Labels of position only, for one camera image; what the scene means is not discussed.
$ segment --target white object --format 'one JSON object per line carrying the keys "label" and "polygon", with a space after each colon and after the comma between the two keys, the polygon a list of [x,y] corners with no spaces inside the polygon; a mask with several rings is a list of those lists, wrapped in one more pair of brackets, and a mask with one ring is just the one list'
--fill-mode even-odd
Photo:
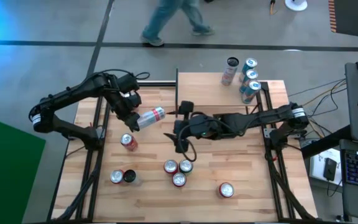
{"label": "white object", "polygon": [[285,5],[292,11],[300,12],[308,7],[308,2],[306,0],[285,0]]}
{"label": "white object", "polygon": [[342,180],[342,170],[341,170],[341,153],[336,149],[328,149],[310,158],[309,176],[319,180],[327,181],[327,179],[324,177],[324,168],[326,166],[327,158],[330,158],[337,163],[334,181],[330,181],[330,183],[338,185],[339,183],[341,183]]}

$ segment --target floor mat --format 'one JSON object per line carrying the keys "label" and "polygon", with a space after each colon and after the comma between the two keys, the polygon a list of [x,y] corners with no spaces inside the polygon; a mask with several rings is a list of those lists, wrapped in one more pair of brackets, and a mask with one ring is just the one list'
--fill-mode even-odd
{"label": "floor mat", "polygon": [[329,0],[331,31],[358,36],[358,0]]}

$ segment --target concrete floor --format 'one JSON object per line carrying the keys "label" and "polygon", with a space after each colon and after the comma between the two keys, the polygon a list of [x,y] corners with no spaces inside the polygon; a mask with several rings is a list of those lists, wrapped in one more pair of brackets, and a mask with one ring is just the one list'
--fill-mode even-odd
{"label": "concrete floor", "polygon": [[[115,0],[104,42],[138,43],[157,2]],[[274,16],[269,15],[269,2],[202,1],[201,10],[206,21],[216,28],[216,35],[191,36],[191,27],[179,12],[161,37],[176,44],[358,47],[358,37],[330,31],[327,1],[309,1],[309,8],[299,13],[289,11],[277,1]],[[107,5],[108,0],[0,1],[0,40],[96,42]],[[0,121],[47,140],[24,223],[46,219],[67,146],[67,140],[57,133],[33,132],[28,112],[41,97],[81,82],[93,52],[94,47],[0,45]],[[260,79],[284,80],[288,94],[344,78],[344,64],[358,61],[358,52],[186,48],[102,47],[98,56],[96,71],[106,68],[149,71],[151,80],[173,80],[176,67],[182,72],[221,72],[228,57],[235,56],[242,63],[247,57],[255,57],[259,61]],[[313,90],[290,100],[304,103],[321,91]],[[337,111],[315,117],[332,131],[349,123],[346,92],[334,99],[339,106]],[[320,110],[333,106],[327,100]],[[73,121],[75,113],[76,105],[71,105],[57,115]],[[326,189],[314,185],[312,191],[320,218],[334,220],[335,215],[341,214],[341,194],[328,198]]]}

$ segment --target blue and white can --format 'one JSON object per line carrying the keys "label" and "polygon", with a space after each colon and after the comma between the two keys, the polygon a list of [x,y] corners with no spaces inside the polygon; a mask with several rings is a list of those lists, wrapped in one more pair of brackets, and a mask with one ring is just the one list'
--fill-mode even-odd
{"label": "blue and white can", "polygon": [[257,65],[258,65],[258,61],[256,61],[256,59],[247,58],[242,68],[241,74],[239,76],[239,81],[242,83],[244,81],[244,78],[246,77],[247,71],[250,69],[255,69]]}
{"label": "blue and white can", "polygon": [[237,66],[239,65],[239,60],[235,57],[230,57],[227,60],[226,68],[224,69],[221,83],[225,86],[228,86],[233,81],[234,75],[237,72]]}
{"label": "blue and white can", "polygon": [[246,73],[246,77],[244,78],[244,81],[242,81],[242,85],[240,86],[240,93],[245,92],[246,88],[249,85],[249,82],[251,82],[252,80],[255,80],[258,78],[258,72],[250,69],[247,71]]}
{"label": "blue and white can", "polygon": [[249,82],[248,87],[245,92],[241,95],[241,100],[245,104],[251,103],[252,99],[254,99],[255,95],[259,92],[262,85],[257,80],[252,80]]}

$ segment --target upright can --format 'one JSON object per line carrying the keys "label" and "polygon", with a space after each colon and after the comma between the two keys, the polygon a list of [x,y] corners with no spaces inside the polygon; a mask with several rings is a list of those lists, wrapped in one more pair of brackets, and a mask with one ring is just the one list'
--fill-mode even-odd
{"label": "upright can", "polygon": [[253,69],[248,70],[247,73],[246,73],[246,77],[244,78],[244,81],[242,82],[242,84],[240,86],[240,89],[239,89],[240,93],[245,92],[245,90],[248,87],[249,83],[252,80],[255,80],[256,78],[258,78],[258,72],[253,70]]}
{"label": "upright can", "polygon": [[191,163],[189,160],[184,159],[180,161],[179,163],[179,170],[181,173],[185,175],[189,175],[190,172],[193,170],[193,163]]}
{"label": "upright can", "polygon": [[226,68],[224,69],[221,83],[225,86],[228,86],[233,81],[234,75],[237,72],[237,66],[239,65],[239,60],[235,57],[230,57],[227,60]]}
{"label": "upright can", "polygon": [[114,170],[111,172],[110,180],[113,184],[120,184],[124,178],[124,172],[122,170]]}
{"label": "upright can", "polygon": [[164,118],[165,110],[162,107],[157,107],[142,114],[142,116],[140,116],[140,118],[137,120],[137,125],[139,129],[144,129],[147,126],[150,126]]}
{"label": "upright can", "polygon": [[258,82],[257,80],[252,80],[251,82],[249,82],[245,92],[241,95],[242,102],[245,104],[249,104],[252,99],[254,99],[255,95],[259,92],[260,88],[260,82]]}
{"label": "upright can", "polygon": [[218,187],[218,193],[224,198],[229,198],[234,195],[234,187],[230,183],[223,183]]}
{"label": "upright can", "polygon": [[244,66],[242,68],[242,71],[241,71],[241,74],[239,77],[239,81],[242,83],[244,81],[244,78],[246,77],[247,71],[250,69],[255,69],[257,65],[258,65],[258,61],[256,61],[256,59],[247,58]]}
{"label": "upright can", "polygon": [[186,175],[181,172],[177,172],[172,177],[172,183],[177,187],[183,187],[186,184]]}
{"label": "upright can", "polygon": [[178,172],[178,163],[173,159],[169,159],[164,163],[164,170],[168,174],[176,174]]}
{"label": "upright can", "polygon": [[137,149],[137,141],[130,134],[124,134],[121,137],[121,144],[129,151],[135,151]]}
{"label": "upright can", "polygon": [[140,185],[141,181],[134,170],[127,170],[124,173],[124,181],[131,185]]}

